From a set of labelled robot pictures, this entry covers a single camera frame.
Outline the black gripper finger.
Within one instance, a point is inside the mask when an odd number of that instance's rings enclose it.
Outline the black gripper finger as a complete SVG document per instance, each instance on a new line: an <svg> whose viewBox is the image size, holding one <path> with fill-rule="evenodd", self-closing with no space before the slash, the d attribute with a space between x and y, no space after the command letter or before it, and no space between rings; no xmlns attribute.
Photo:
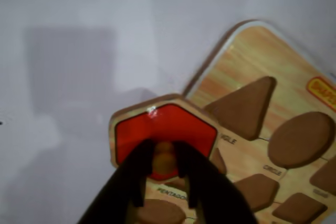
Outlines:
<svg viewBox="0 0 336 224"><path fill-rule="evenodd" d="M146 178L152 174L155 143L137 145L113 173L79 223L135 223L144 205Z"/></svg>
<svg viewBox="0 0 336 224"><path fill-rule="evenodd" d="M179 177L185 180L188 206L198 223L257 223L242 193L191 145L173 143Z"/></svg>

